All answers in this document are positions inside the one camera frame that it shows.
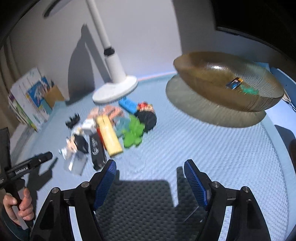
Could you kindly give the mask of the person left hand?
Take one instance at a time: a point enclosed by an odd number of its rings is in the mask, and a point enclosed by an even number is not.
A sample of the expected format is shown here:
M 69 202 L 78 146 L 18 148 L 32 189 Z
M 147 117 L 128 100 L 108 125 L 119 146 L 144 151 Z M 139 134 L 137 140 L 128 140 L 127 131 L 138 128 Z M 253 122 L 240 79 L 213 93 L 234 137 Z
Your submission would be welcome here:
M 23 190 L 23 199 L 20 204 L 18 204 L 15 197 L 13 197 L 10 193 L 6 193 L 3 198 L 3 205 L 9 218 L 19 226 L 22 224 L 19 220 L 20 218 L 25 221 L 31 221 L 35 216 L 32 205 L 32 197 L 28 188 Z M 13 206 L 18 206 L 17 215 L 12 209 Z

